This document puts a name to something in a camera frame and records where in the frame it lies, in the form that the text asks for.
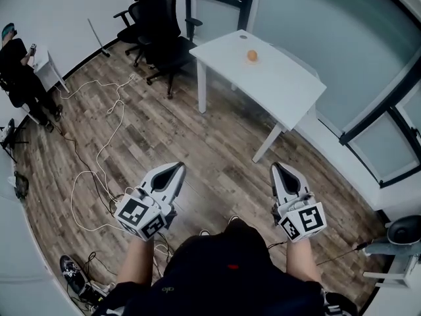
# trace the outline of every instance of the black sneaker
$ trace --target black sneaker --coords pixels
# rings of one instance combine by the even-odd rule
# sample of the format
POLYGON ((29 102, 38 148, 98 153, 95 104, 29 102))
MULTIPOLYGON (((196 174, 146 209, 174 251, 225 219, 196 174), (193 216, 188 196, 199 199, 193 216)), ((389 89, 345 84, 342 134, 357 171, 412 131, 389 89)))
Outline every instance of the black sneaker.
POLYGON ((45 129, 49 132, 52 133, 54 130, 54 126, 51 124, 50 121, 48 121, 48 123, 45 125, 45 129))
POLYGON ((58 122, 61 119, 61 114, 63 112, 63 106, 59 104, 57 106, 57 113, 54 115, 54 120, 58 122))

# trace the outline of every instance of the frosted glass panel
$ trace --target frosted glass panel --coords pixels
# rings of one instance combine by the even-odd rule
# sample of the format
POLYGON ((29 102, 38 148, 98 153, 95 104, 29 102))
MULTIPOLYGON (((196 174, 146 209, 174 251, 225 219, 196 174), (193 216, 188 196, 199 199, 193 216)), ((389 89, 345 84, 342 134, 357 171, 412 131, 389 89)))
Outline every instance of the frosted glass panel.
POLYGON ((312 66, 327 85, 317 110, 343 130, 421 46, 390 0, 259 0, 253 33, 312 66))
POLYGON ((421 131, 421 90, 411 97, 410 101, 403 106, 403 109, 409 116, 409 119, 419 131, 421 131))
POLYGON ((418 164, 409 143, 387 114, 356 137, 351 146, 378 180, 390 180, 418 164))
POLYGON ((195 29, 200 40, 213 40, 237 30, 238 8, 215 0, 195 0, 195 5, 196 18, 203 22, 195 29))

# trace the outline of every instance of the chair seat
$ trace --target chair seat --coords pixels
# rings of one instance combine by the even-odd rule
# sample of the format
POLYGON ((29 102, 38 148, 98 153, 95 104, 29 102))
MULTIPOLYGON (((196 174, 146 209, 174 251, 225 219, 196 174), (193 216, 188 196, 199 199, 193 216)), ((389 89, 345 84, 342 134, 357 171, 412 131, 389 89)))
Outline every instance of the chair seat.
POLYGON ((120 33, 117 34, 117 38, 120 41, 126 42, 126 43, 134 43, 137 44, 137 37, 139 34, 137 34, 136 31, 136 25, 132 24, 130 27, 127 27, 123 29, 120 33))
POLYGON ((148 63, 154 64, 159 71, 172 70, 194 60, 189 51, 195 47, 194 43, 180 36, 175 42, 149 48, 146 58, 148 63))

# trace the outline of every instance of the handheld device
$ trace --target handheld device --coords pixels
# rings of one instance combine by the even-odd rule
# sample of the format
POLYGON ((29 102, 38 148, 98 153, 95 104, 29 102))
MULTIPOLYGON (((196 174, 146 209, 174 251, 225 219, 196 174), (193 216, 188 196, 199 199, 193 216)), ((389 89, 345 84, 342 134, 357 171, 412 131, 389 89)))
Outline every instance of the handheld device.
POLYGON ((275 224, 292 242, 309 238, 327 227, 322 203, 309 191, 307 179, 293 167, 276 162, 270 167, 275 224))
POLYGON ((131 194, 125 194, 114 216, 122 227, 144 241, 169 228, 177 212, 172 204, 186 176, 182 162, 149 171, 131 194))

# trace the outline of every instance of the shoe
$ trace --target shoe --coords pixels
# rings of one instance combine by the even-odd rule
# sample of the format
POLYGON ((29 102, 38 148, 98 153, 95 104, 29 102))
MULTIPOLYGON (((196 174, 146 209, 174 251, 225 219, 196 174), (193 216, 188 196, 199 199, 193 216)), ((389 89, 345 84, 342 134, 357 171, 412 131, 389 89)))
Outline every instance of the shoe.
POLYGON ((230 219, 230 221, 228 221, 228 224, 230 224, 232 221, 239 219, 238 215, 233 215, 230 219))
POLYGON ((53 126, 53 124, 51 124, 51 122, 50 122, 50 121, 48 121, 48 123, 45 125, 45 129, 46 129, 49 133, 52 133, 52 132, 53 132, 53 130, 54 130, 54 126, 53 126))
POLYGON ((63 112, 63 106, 59 104, 57 106, 57 113, 54 115, 54 120, 58 122, 61 119, 61 114, 63 112))

